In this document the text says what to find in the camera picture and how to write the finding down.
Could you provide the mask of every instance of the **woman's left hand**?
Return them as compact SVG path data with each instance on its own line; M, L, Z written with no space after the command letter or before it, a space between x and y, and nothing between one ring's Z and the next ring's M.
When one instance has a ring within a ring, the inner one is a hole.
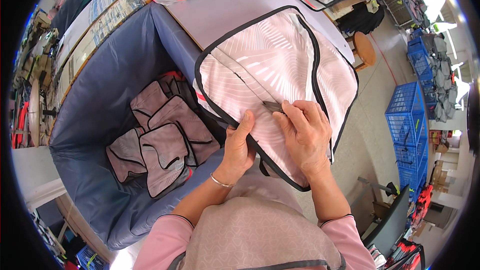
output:
M237 129L228 126L226 129L225 153L213 177L225 185L234 185L253 164L255 150L247 145L246 138L255 124L252 111L245 111Z

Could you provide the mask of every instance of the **round wooden seat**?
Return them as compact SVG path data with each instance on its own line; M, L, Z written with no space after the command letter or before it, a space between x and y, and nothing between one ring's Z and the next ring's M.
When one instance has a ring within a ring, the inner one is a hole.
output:
M353 55L358 56L362 63L355 67L355 71L360 71L369 66L375 65L377 60L375 49L368 37L362 32L357 31L353 36L346 38L347 42L353 42Z

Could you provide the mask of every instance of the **hand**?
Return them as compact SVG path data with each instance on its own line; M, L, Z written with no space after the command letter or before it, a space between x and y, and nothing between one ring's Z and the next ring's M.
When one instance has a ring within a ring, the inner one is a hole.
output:
M273 117L285 133L285 145L293 161L310 182L323 169L329 169L326 152L332 127L318 103L296 100L290 104L285 100L282 109L286 116L276 111Z
M225 185L234 185L253 164L255 150L247 146L247 135L255 124L252 111L245 111L237 129L228 126L226 129L225 153L213 177Z

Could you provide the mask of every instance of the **green strap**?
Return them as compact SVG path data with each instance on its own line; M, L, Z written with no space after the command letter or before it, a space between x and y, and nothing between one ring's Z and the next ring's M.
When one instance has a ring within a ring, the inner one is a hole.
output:
M88 261L87 263L87 270L90 270L90 263L93 261L93 259L97 256L97 254L95 253L91 258L90 260Z

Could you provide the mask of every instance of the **finger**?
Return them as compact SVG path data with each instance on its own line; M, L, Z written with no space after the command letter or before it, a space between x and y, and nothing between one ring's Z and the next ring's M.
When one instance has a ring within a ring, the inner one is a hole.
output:
M255 116L254 113L250 110L245 111L243 115L243 119L240 121L237 129L234 132L234 135L238 138L245 140L247 135L252 131L255 124Z
M247 148L248 148L248 154L247 154L247 159L251 160L251 161L254 161L255 160L255 156L257 155L257 151L255 151L255 149L253 149L250 145L247 144Z
M234 132L235 132L235 128L233 126L229 125L226 128L226 137L229 138L229 137L233 136Z
M275 118L276 121L278 121L280 128L283 130L283 133L285 134L285 138L291 138L295 136L295 127L293 126L293 123L290 121L290 119L282 114L279 111L274 111L272 114L273 118Z
M303 115L305 115L309 123L316 124L321 122L320 113L315 106L315 102L295 100L292 105L303 111Z
M297 129L298 132L306 132L310 127L307 118L298 107L291 105L288 101L284 100L282 102L282 109L285 114L289 117L290 121L293 123L293 126Z
M325 112L322 110L322 107L318 103L316 103L315 105L317 106L317 110L318 110L318 113L320 115L321 121L323 123L330 124L330 121L328 121L327 114L325 114Z

